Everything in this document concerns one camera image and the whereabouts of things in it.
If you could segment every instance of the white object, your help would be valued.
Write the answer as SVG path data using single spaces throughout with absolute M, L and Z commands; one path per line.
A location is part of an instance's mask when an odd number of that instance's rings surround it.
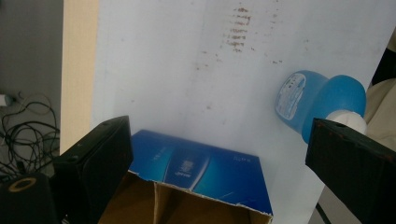
M 332 112 L 326 119 L 344 124 L 359 133 L 366 134 L 366 121 L 355 112 L 337 110 Z
M 5 94 L 0 94 L 0 106 L 9 106 L 12 105 L 12 97 Z

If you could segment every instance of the beige surface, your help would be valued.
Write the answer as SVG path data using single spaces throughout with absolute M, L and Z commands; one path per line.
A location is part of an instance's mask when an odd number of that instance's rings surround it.
M 90 130 L 98 0 L 64 1 L 61 153 Z

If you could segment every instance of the bottle label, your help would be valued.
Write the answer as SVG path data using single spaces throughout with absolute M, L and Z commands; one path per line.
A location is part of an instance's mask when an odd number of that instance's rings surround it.
M 301 73 L 292 75 L 283 84 L 276 99 L 276 112 L 282 118 L 287 120 L 294 118 L 304 87 L 305 76 Z

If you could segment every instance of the blue packaging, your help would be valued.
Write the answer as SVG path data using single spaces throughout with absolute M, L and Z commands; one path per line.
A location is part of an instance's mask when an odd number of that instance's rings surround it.
M 132 143 L 130 172 L 140 178 L 272 219 L 258 157 L 145 130 L 134 134 Z
M 353 77 L 330 79 L 312 71 L 292 74 L 276 98 L 277 115 L 309 142 L 314 118 L 326 119 L 332 112 L 349 111 L 364 116 L 366 94 Z

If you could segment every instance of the stain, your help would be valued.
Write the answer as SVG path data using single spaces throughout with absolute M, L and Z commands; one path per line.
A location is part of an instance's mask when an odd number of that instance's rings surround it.
M 236 34 L 247 33 L 248 32 L 247 30 L 235 29 L 235 28 L 231 29 L 230 31 L 231 31 L 231 33 L 236 33 Z
M 222 43 L 233 48 L 234 52 L 242 52 L 247 39 L 248 26 L 250 25 L 251 16 L 249 10 L 244 7 L 235 8 L 230 23 L 233 27 L 228 34 L 223 34 Z
M 238 12 L 248 12 L 248 10 L 245 9 L 245 8 L 243 8 L 243 7 L 236 8 L 236 9 L 234 9 L 234 11 L 238 11 Z
M 247 37 L 245 35 L 233 35 L 231 36 L 232 39 L 246 39 Z

